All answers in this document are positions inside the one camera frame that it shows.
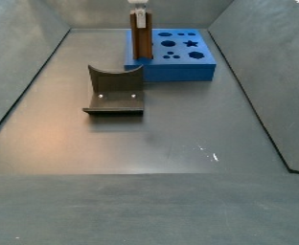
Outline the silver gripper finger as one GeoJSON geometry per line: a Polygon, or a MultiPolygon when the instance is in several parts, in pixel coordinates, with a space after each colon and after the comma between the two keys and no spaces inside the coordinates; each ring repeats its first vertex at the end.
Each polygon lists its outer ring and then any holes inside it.
{"type": "Polygon", "coordinates": [[[129,0],[129,3],[135,8],[135,18],[137,18],[137,27],[139,29],[146,28],[146,6],[149,3],[149,0],[129,0]]]}

